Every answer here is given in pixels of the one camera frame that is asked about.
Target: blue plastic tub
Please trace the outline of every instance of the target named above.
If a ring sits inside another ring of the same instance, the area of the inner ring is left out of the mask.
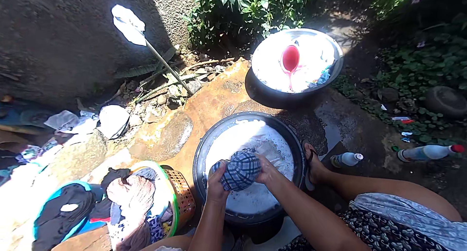
[[[62,185],[62,187],[59,188],[58,190],[56,190],[55,193],[53,193],[49,197],[49,199],[47,199],[47,201],[45,201],[45,203],[47,203],[48,201],[50,201],[50,200],[52,200],[54,198],[59,197],[61,195],[62,188],[67,186],[67,185],[70,185],[70,184],[79,184],[79,185],[82,185],[85,188],[86,191],[92,191],[94,193],[94,199],[95,200],[101,200],[103,195],[104,195],[104,191],[102,190],[102,188],[100,188],[100,185],[88,184],[86,182],[76,180],[76,181],[72,181],[72,182],[69,182],[69,183],[66,183],[66,184]],[[39,211],[39,213],[36,216],[36,219],[41,215],[42,211],[44,210],[44,205],[42,205],[41,210]],[[104,222],[90,223],[89,222],[89,217],[85,217],[85,218],[83,218],[83,220],[81,220],[81,222],[79,222],[79,224],[77,224],[75,227],[72,228],[72,230],[70,230],[70,232],[62,239],[62,242],[67,240],[68,238],[70,238],[72,236],[77,236],[79,234],[82,234],[82,233],[85,233],[85,232],[92,231],[92,230],[95,230],[97,228],[103,227],[105,224],[106,223],[104,223]],[[37,226],[35,226],[35,225],[34,225],[34,228],[33,228],[33,236],[34,236],[34,240],[36,240],[37,239]]]

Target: leg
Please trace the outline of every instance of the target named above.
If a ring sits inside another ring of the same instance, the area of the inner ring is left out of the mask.
[[[310,144],[305,145],[307,159],[311,156],[312,148]],[[334,173],[319,161],[317,155],[308,164],[312,170],[310,180],[313,184],[329,185],[346,200],[353,200],[363,193],[393,194],[428,207],[450,221],[462,222],[458,211],[446,199],[418,184]]]
[[[141,251],[154,251],[161,246],[181,248],[182,250],[188,250],[192,239],[193,239],[192,236],[172,236],[172,237],[157,241],[154,244],[142,249]]]

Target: orange plastic basket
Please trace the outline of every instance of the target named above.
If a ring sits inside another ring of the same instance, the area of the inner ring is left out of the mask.
[[[179,171],[164,169],[169,181],[172,183],[178,203],[178,223],[177,228],[181,229],[194,215],[196,210],[195,199],[191,194],[182,173]]]

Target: shrub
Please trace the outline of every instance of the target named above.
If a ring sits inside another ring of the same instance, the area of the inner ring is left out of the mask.
[[[195,0],[188,31],[195,47],[236,47],[266,38],[272,30],[301,27],[307,0]]]

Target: white bottle cap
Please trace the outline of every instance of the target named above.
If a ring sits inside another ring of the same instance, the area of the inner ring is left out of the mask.
[[[363,154],[361,154],[361,153],[355,153],[354,156],[355,156],[355,159],[357,159],[359,161],[363,160]]]

